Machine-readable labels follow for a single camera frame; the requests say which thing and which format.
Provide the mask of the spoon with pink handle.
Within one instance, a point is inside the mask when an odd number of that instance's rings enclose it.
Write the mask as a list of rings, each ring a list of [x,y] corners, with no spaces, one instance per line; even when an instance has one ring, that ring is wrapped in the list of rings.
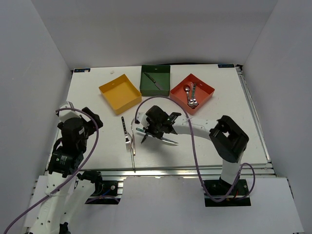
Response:
[[[193,85],[193,91],[192,91],[192,96],[193,96],[193,107],[195,108],[198,105],[198,102],[195,98],[195,91],[196,91],[196,83],[194,83]]]

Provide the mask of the spoon with green handle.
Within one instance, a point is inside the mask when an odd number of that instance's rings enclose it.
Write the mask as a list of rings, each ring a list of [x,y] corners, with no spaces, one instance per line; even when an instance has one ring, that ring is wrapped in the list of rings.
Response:
[[[191,88],[192,88],[192,93],[191,93],[190,104],[191,104],[191,106],[196,106],[196,99],[195,99],[196,84],[192,82]]]

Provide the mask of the knife with dark handle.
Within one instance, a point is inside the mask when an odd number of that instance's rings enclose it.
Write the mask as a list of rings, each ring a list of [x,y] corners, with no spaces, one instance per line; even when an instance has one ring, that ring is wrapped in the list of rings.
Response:
[[[147,72],[144,72],[144,75],[159,89],[159,90],[163,90],[163,88],[161,87],[161,85],[156,82],[156,80],[150,76]]]

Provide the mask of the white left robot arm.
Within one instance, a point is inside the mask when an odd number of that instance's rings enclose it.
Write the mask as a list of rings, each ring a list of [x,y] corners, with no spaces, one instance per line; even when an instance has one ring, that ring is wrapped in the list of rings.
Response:
[[[87,140],[92,134],[99,136],[103,122],[99,115],[88,107],[82,110],[65,104],[56,111],[61,137],[54,143],[47,169],[45,198],[36,204],[39,213],[30,234],[68,234],[73,216],[92,194],[103,189],[100,172],[85,171],[82,166],[89,157],[84,157]]]

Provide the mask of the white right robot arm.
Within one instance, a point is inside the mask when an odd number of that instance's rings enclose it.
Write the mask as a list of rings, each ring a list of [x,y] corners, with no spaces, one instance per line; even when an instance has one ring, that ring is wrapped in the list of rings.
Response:
[[[238,188],[236,176],[249,137],[229,116],[217,120],[190,118],[173,112],[170,115],[154,105],[138,117],[145,133],[158,139],[164,134],[194,135],[212,142],[222,158],[221,191],[232,194]]]

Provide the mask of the knife with green handle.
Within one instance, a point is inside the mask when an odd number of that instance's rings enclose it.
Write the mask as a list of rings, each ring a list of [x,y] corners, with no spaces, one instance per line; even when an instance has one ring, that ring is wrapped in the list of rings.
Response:
[[[143,129],[141,129],[141,128],[136,128],[136,131],[137,131],[138,133],[141,133],[141,134],[144,134],[144,135],[151,136],[151,137],[154,137],[154,138],[155,138],[155,136],[153,136],[153,135],[150,134],[150,133],[145,132],[145,130],[143,130]],[[157,138],[157,139],[159,139],[159,140],[165,142],[166,144],[175,145],[175,146],[178,145],[178,142],[173,141],[173,140],[170,140],[170,139],[167,139],[167,138],[164,138],[164,137]]]

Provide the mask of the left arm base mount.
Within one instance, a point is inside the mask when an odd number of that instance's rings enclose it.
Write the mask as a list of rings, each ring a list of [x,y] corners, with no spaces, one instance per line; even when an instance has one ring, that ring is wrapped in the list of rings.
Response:
[[[81,188],[85,192],[87,186],[91,187],[85,204],[117,205],[120,202],[117,180],[105,180],[101,172],[93,170],[78,173],[77,178],[75,190]]]

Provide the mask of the spoon with dark handle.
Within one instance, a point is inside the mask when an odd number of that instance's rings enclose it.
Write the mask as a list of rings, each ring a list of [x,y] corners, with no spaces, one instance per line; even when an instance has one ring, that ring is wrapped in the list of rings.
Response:
[[[192,103],[191,100],[190,100],[190,87],[189,87],[189,85],[185,84],[185,85],[183,86],[183,89],[184,89],[184,91],[185,91],[185,93],[186,93],[188,106],[192,107],[192,106],[193,106],[193,103]]]

